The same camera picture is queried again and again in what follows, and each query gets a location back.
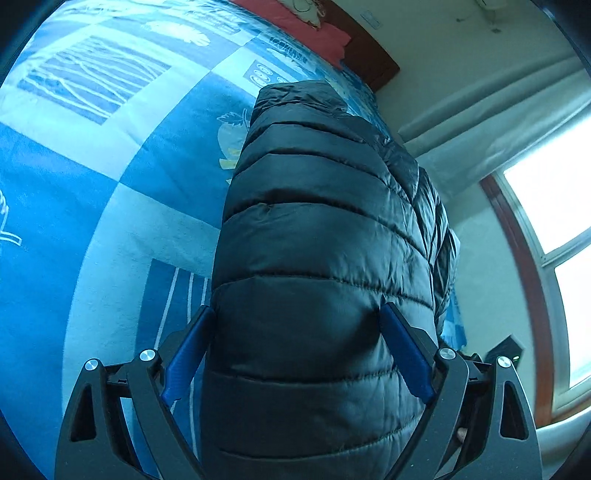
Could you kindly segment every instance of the window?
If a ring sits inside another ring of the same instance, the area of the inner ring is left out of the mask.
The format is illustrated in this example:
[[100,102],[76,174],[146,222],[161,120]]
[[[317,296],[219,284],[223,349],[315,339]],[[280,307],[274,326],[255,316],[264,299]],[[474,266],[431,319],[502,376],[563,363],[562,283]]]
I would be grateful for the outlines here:
[[591,395],[589,138],[591,116],[579,118],[497,175],[544,284],[555,344],[555,413]]

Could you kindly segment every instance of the white wall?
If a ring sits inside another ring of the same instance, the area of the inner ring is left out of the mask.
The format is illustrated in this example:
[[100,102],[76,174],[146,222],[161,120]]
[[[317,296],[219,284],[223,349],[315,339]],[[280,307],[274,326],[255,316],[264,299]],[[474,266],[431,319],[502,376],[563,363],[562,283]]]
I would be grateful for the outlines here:
[[513,334],[524,346],[518,373],[530,407],[535,406],[535,358],[530,318],[513,254],[480,185],[446,205],[462,243],[456,293],[466,328],[466,353],[484,356]]
[[[570,44],[530,0],[507,0],[493,33],[475,0],[334,0],[400,65],[378,94],[392,132],[436,102],[500,70],[562,51]],[[361,18],[369,9],[378,30]]]

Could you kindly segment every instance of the jacket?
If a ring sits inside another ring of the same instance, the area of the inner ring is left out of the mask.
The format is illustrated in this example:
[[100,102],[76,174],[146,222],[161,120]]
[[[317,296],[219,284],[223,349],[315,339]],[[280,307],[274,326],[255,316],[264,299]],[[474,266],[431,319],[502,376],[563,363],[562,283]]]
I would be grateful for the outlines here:
[[212,277],[201,458],[212,480],[382,480],[423,412],[382,297],[437,342],[459,242],[429,181],[325,82],[261,90]]

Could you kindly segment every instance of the patterned bedspread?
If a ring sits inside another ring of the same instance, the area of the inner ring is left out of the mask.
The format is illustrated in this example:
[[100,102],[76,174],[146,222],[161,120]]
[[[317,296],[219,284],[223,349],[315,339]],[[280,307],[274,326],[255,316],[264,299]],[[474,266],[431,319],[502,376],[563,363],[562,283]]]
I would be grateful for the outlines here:
[[[354,74],[225,0],[72,0],[27,44],[0,89],[0,408],[47,477],[85,360],[158,348],[208,302],[258,91],[304,79],[387,132]],[[199,394],[174,406],[196,453]]]

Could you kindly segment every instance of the red pillow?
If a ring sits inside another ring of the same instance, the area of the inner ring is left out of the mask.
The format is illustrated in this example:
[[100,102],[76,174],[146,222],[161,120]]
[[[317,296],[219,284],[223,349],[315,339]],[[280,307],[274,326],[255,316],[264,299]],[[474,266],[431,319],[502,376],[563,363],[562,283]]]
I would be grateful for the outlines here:
[[317,30],[300,20],[277,0],[232,0],[232,2],[289,33],[331,65],[342,70],[340,61],[345,58],[345,46],[351,40],[347,32],[324,22]]

